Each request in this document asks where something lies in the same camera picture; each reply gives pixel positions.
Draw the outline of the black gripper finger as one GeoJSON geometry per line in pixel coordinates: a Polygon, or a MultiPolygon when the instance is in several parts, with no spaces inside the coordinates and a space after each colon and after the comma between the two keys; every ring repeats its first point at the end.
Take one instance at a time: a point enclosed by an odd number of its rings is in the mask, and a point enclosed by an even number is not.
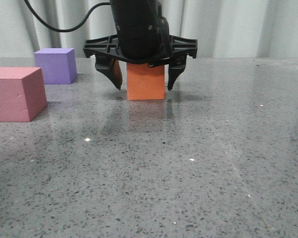
{"type": "Polygon", "coordinates": [[[122,86],[122,72],[117,59],[106,56],[96,56],[95,69],[104,74],[114,86],[120,90],[122,86]]]}
{"type": "Polygon", "coordinates": [[[179,58],[175,58],[170,64],[168,68],[168,84],[167,89],[169,91],[172,90],[173,85],[176,79],[182,74],[186,68],[186,59],[187,56],[181,56],[179,58]]]}

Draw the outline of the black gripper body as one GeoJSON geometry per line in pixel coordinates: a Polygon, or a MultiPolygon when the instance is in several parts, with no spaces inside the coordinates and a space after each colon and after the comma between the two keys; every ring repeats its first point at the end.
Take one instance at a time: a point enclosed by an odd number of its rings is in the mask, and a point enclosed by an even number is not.
{"type": "Polygon", "coordinates": [[[87,40],[83,47],[87,58],[105,57],[149,67],[183,64],[187,56],[196,58],[197,40],[170,35],[159,1],[112,0],[110,5],[117,33],[87,40]]]}

